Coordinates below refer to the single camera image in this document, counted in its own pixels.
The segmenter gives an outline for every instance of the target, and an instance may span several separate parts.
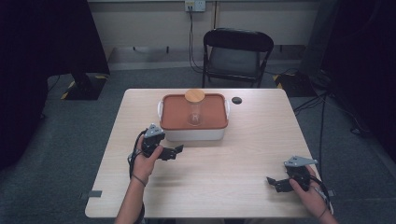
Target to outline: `cable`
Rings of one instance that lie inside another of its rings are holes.
[[[311,175],[310,179],[319,184],[319,186],[320,186],[320,188],[321,188],[321,190],[322,190],[322,192],[323,192],[323,194],[325,196],[324,200],[325,200],[325,203],[327,205],[327,208],[331,211],[332,214],[334,214],[334,211],[332,209],[332,204],[330,202],[329,191],[327,190],[326,186],[323,184],[323,181],[318,180],[314,175]]]
[[[52,86],[49,88],[48,93],[56,86],[56,84],[57,84],[58,81],[59,81],[59,78],[61,78],[61,75],[58,76],[58,78],[56,79],[55,83],[52,84]]]
[[[147,131],[147,129],[143,132],[141,132],[137,137],[136,137],[136,141],[134,142],[134,150],[132,151],[132,153],[128,156],[128,163],[129,163],[129,177],[132,177],[132,172],[134,170],[134,159],[140,154],[142,153],[142,151],[139,151],[138,153],[136,153],[137,151],[137,143],[139,142],[140,136],[142,136],[143,134],[145,134]]]
[[[204,68],[199,67],[199,66],[195,63],[194,57],[193,57],[193,55],[192,55],[193,34],[192,34],[192,11],[191,11],[191,7],[189,7],[189,14],[190,14],[190,21],[191,21],[191,26],[190,26],[190,45],[189,45],[189,62],[190,62],[190,67],[191,67],[191,69],[192,69],[194,72],[196,72],[196,73],[202,73],[202,71],[204,70]],[[201,70],[201,71],[195,70],[194,66],[193,66],[192,63],[191,63],[191,60],[192,60],[192,62],[194,63],[195,67],[198,68],[198,69]]]
[[[317,96],[320,97],[320,96],[318,95],[318,93],[315,91],[315,88],[314,88],[314,86],[312,85],[312,82],[311,82],[310,79],[309,79],[309,84],[311,85],[312,90],[317,94]],[[355,123],[356,123],[356,125],[358,125],[358,128],[359,128],[360,130],[362,130],[362,131],[364,131],[364,132],[366,132],[366,133],[370,132],[370,131],[368,131],[368,130],[362,128],[362,127],[359,125],[359,122],[358,122],[357,118],[356,118],[351,112],[349,112],[349,111],[347,111],[347,110],[341,108],[340,106],[336,106],[336,105],[330,104],[329,102],[327,102],[327,101],[325,101],[325,100],[323,100],[323,99],[322,99],[322,101],[324,101],[327,105],[329,105],[329,106],[331,106],[331,107],[333,107],[333,108],[335,108],[335,109],[338,109],[338,110],[340,110],[340,111],[343,111],[344,113],[346,113],[346,114],[348,114],[350,117],[352,117],[352,118],[355,120]]]
[[[213,29],[216,29],[216,19],[217,19],[217,16],[218,16],[218,1],[216,1],[215,2],[215,17],[214,17],[214,20],[213,20]]]
[[[322,175],[322,141],[323,141],[323,126],[324,126],[324,107],[326,105],[326,96],[327,94],[324,95],[323,97],[323,106],[322,106],[322,112],[321,112],[321,122],[320,122],[320,135],[319,135],[319,175],[322,178],[323,181],[323,175]]]
[[[302,105],[297,106],[296,108],[293,109],[295,116],[298,116],[302,110],[305,109],[310,109],[314,108],[315,106],[319,105],[320,103],[324,102],[323,99],[320,96],[316,96],[315,98],[303,103]]]

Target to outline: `forearm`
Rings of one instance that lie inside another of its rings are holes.
[[[136,178],[132,178],[119,213],[116,217],[116,224],[133,224],[139,217],[143,204],[143,193],[145,186]]]

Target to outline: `white container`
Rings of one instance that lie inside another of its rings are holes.
[[[230,104],[216,93],[205,95],[201,105],[203,121],[198,126],[187,122],[189,103],[184,95],[166,95],[158,103],[161,128],[168,141],[220,140],[230,115]]]

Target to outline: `wooden tabletop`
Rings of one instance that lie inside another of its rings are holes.
[[[157,105],[185,89],[133,89],[125,92],[92,190],[88,217],[115,217],[129,183],[127,157],[151,123],[159,124]],[[286,93],[279,89],[204,89],[230,101],[222,140],[184,144],[173,161],[155,164],[144,194],[146,217],[309,217],[294,192],[277,193],[266,177],[287,178],[283,161],[312,158]],[[242,104],[231,103],[233,97]]]

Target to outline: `black round object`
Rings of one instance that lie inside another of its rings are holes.
[[[232,99],[231,101],[232,101],[234,104],[236,104],[236,105],[242,104],[242,99],[241,99],[240,97],[237,97],[237,96],[233,97],[233,99]]]

